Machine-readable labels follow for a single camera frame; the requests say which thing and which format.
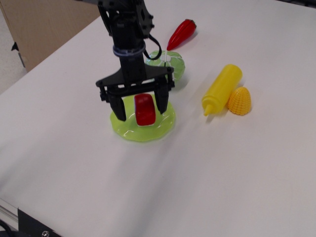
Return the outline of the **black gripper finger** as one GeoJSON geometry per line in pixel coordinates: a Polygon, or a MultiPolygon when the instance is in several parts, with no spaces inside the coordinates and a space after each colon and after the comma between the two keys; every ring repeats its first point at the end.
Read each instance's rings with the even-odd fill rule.
{"type": "Polygon", "coordinates": [[[154,94],[156,106],[161,114],[167,110],[169,89],[166,78],[155,78],[154,94]]]}
{"type": "Polygon", "coordinates": [[[125,106],[122,98],[109,95],[109,103],[117,119],[126,121],[125,106]]]}

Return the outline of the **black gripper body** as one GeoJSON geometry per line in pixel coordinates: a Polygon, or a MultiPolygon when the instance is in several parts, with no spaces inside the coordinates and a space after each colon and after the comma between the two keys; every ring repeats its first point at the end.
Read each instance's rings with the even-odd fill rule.
{"type": "Polygon", "coordinates": [[[102,101],[109,103],[109,95],[123,97],[145,92],[154,92],[155,78],[166,78],[169,91],[175,86],[172,67],[146,65],[143,54],[119,57],[120,69],[114,74],[100,79],[96,86],[102,101]]]}

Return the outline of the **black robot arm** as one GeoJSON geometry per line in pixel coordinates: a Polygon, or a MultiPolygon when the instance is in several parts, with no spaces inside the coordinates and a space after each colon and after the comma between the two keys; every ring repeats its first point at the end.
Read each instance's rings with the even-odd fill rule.
{"type": "Polygon", "coordinates": [[[123,97],[154,92],[156,105],[164,113],[169,91],[174,87],[172,67],[149,66],[145,39],[158,41],[151,36],[153,16],[142,0],[98,0],[101,18],[113,38],[113,53],[120,60],[121,68],[111,76],[96,82],[101,100],[108,102],[121,120],[126,120],[123,97]]]}

